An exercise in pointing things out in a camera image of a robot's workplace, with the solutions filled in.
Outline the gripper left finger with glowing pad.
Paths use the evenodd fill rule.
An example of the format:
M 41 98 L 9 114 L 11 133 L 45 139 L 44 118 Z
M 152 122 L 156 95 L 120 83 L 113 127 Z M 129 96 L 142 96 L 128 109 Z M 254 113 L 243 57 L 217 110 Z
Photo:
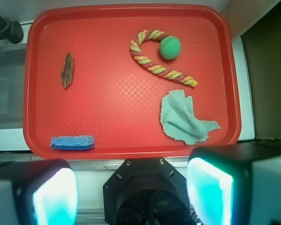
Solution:
M 0 162 L 0 225 L 73 225 L 78 205 L 67 161 Z

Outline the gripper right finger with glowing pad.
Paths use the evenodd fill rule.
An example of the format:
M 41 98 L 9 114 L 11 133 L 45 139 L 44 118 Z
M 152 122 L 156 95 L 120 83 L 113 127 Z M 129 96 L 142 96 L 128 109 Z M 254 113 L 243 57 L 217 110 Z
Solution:
M 186 189 L 204 225 L 281 225 L 281 143 L 197 147 Z

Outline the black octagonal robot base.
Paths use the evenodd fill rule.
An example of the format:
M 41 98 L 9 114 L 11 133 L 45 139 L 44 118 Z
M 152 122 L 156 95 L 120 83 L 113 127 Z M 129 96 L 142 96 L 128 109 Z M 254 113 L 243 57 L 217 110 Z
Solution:
M 103 185 L 109 225 L 194 225 L 186 179 L 164 158 L 127 159 Z

